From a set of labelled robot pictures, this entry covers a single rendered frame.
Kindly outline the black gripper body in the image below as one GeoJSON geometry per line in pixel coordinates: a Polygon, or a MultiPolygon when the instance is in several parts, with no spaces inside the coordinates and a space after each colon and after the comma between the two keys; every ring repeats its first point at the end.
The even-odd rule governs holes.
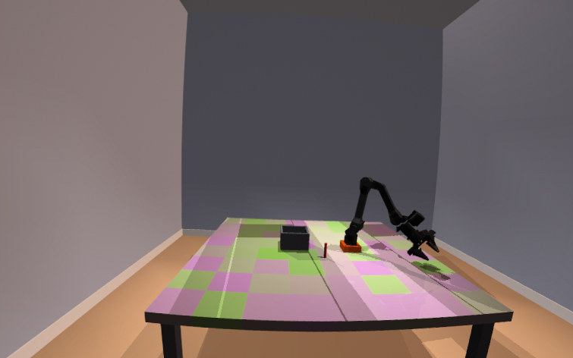
{"type": "Polygon", "coordinates": [[[428,231],[423,237],[421,234],[418,233],[418,230],[413,230],[408,236],[407,239],[410,240],[413,245],[407,252],[408,255],[414,255],[418,251],[418,247],[424,243],[424,241],[429,241],[436,232],[433,230],[428,231]]]}

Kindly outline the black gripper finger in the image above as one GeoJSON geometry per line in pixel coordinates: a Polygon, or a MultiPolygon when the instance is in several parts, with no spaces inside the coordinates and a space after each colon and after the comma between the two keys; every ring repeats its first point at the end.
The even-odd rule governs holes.
{"type": "Polygon", "coordinates": [[[439,249],[437,248],[437,245],[434,241],[435,235],[426,243],[428,246],[432,247],[433,250],[435,250],[436,252],[439,252],[439,249]]]}
{"type": "Polygon", "coordinates": [[[420,257],[420,258],[423,258],[423,259],[425,259],[425,260],[428,261],[429,258],[428,258],[427,256],[425,256],[425,254],[424,254],[421,250],[422,250],[422,249],[420,248],[414,255],[415,255],[415,256],[418,256],[418,257],[420,257]]]}

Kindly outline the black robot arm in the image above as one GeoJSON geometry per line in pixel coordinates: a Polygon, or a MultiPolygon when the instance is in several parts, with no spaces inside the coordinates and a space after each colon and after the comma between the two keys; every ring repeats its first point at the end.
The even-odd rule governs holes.
{"type": "Polygon", "coordinates": [[[357,204],[355,217],[350,224],[350,228],[345,231],[346,235],[344,242],[346,245],[357,246],[357,233],[362,228],[364,228],[365,221],[363,221],[362,216],[367,201],[367,195],[370,192],[370,189],[379,191],[379,194],[383,198],[383,201],[386,204],[386,208],[388,209],[389,218],[392,225],[397,226],[406,222],[405,224],[401,224],[399,227],[397,227],[397,231],[401,230],[405,236],[408,236],[414,230],[412,226],[418,226],[425,219],[424,216],[415,210],[409,216],[401,215],[401,213],[395,208],[395,204],[388,194],[386,185],[374,181],[371,177],[363,177],[360,180],[360,198],[357,204]]]}

